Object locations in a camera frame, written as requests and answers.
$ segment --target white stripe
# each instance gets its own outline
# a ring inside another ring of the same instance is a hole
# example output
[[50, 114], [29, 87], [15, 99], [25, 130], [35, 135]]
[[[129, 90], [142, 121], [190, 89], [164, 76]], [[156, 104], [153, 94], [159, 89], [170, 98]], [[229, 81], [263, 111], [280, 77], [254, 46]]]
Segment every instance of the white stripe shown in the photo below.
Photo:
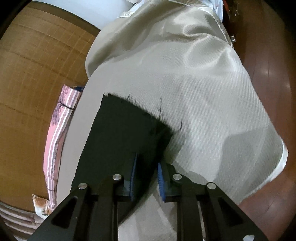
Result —
[[[69, 98], [70, 98], [70, 96], [71, 96], [71, 93], [72, 93], [72, 89], [71, 89], [70, 94], [69, 94], [69, 96], [68, 96], [68, 98], [67, 98], [67, 100], [66, 100], [66, 105], [68, 104], [68, 101], [69, 101]], [[50, 187], [50, 182], [49, 182], [49, 169], [50, 169], [50, 168], [49, 168], [49, 164], [51, 163], [51, 162], [49, 161], [49, 159], [50, 159], [50, 152], [51, 152], [51, 148], [52, 148], [52, 143], [53, 143], [53, 140], [54, 140], [54, 136], [55, 136], [55, 134], [57, 133], [57, 129], [58, 129], [58, 127], [59, 127], [60, 122], [61, 122], [61, 118], [59, 119], [59, 122], [58, 122], [58, 124], [57, 124], [57, 128], [55, 129], [55, 132], [54, 132], [54, 134], [53, 134], [53, 136], [52, 136], [52, 140], [51, 140], [51, 142], [50, 142], [49, 151], [48, 151], [48, 158], [47, 158], [47, 172], [46, 172], [48, 189], [51, 188], [51, 187]]]
[[[69, 106], [72, 106], [72, 103], [73, 103], [73, 100], [75, 99], [76, 94], [77, 94], [77, 92], [74, 92], [73, 97], [72, 97], [72, 99], [71, 99], [71, 102], [70, 102], [70, 105], [69, 105]], [[64, 124], [65, 124], [65, 121], [66, 121], [66, 119], [67, 119], [67, 117], [68, 117], [68, 115], [69, 115], [69, 112], [72, 111], [71, 109], [66, 108], [66, 107], [65, 107], [65, 109], [67, 110], [67, 113], [66, 113], [66, 115], [65, 115], [65, 117], [64, 117], [64, 119], [63, 119], [63, 123], [62, 123], [62, 125], [61, 125], [61, 127], [60, 127], [60, 129], [59, 129], [59, 132], [58, 132], [58, 134], [57, 134], [57, 136], [56, 136], [56, 138], [55, 138], [54, 146], [56, 145], [57, 139], [59, 138], [59, 135], [60, 135], [60, 133], [61, 133], [63, 127], [64, 127]], [[52, 170], [52, 168], [54, 167], [54, 163], [53, 163], [54, 160], [55, 160], [55, 159], [53, 158], [53, 157], [54, 157], [54, 151], [55, 151], [55, 148], [52, 149], [52, 158], [51, 158], [50, 172], [49, 172], [49, 173], [51, 173], [51, 170]], [[53, 181], [53, 180], [51, 180], [51, 184], [52, 184], [52, 189], [51, 189], [51, 190], [53, 191], [52, 194], [54, 194], [54, 181]]]

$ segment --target pink fabric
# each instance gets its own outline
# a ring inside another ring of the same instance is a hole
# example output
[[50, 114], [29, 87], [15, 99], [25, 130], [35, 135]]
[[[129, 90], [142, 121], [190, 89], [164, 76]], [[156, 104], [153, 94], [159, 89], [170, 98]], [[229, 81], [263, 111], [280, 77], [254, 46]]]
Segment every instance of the pink fabric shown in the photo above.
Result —
[[47, 133], [43, 172], [49, 195], [49, 204], [52, 209], [57, 204], [57, 181], [66, 130], [80, 96], [80, 91], [76, 91], [66, 85], [63, 86]]

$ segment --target wooden floor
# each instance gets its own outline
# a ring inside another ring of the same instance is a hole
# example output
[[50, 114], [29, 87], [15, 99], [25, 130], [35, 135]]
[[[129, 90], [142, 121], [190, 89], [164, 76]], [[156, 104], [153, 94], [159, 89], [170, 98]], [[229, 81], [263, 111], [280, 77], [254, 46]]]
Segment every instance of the wooden floor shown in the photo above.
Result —
[[95, 36], [60, 17], [25, 7], [0, 40], [0, 200], [34, 210], [47, 196], [44, 146], [63, 84], [85, 85]]
[[284, 171], [240, 207], [270, 241], [275, 241], [296, 213], [296, 44], [284, 22], [264, 1], [238, 2], [240, 19], [234, 47], [289, 151]]

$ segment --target striped fabric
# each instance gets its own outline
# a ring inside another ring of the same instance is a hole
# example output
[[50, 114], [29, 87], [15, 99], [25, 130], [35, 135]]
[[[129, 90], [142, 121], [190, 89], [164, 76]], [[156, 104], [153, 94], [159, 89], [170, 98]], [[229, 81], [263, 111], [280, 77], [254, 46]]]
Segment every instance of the striped fabric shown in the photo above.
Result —
[[81, 92], [79, 90], [66, 85], [63, 86], [47, 133], [43, 171], [49, 195], [49, 205], [52, 209], [57, 204], [57, 180], [66, 130], [80, 96]]

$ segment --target shiny satin fabric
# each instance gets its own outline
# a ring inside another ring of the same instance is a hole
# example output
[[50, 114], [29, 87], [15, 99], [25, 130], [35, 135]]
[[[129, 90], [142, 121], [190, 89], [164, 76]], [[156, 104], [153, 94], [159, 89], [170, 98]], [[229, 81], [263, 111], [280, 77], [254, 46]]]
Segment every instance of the shiny satin fabric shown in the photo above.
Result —
[[[274, 179], [287, 150], [217, 15], [198, 1], [151, 0], [101, 30], [89, 81], [66, 137], [58, 202], [71, 182], [104, 93], [127, 98], [174, 130], [165, 160], [213, 181], [236, 203]], [[176, 207], [157, 181], [119, 227], [119, 240], [175, 240]]]

